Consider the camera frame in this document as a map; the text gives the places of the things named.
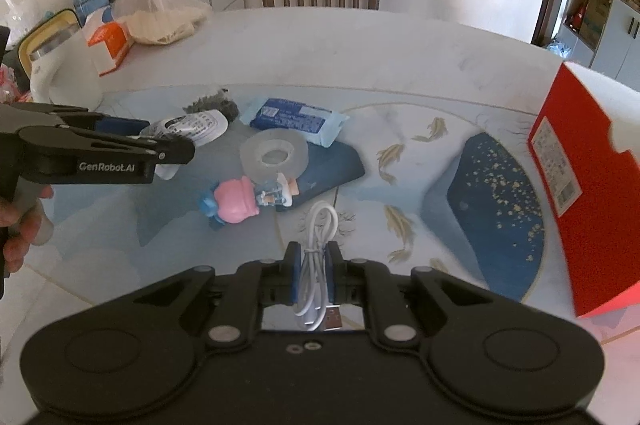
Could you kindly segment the person left hand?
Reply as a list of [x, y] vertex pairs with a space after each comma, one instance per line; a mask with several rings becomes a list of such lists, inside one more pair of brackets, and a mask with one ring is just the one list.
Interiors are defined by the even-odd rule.
[[52, 237], [53, 223], [47, 217], [41, 201], [50, 200], [53, 195], [52, 186], [44, 186], [37, 202], [28, 209], [19, 208], [2, 198], [1, 228], [10, 230], [9, 238], [1, 246], [4, 275], [15, 273], [23, 267], [30, 246], [46, 244]]

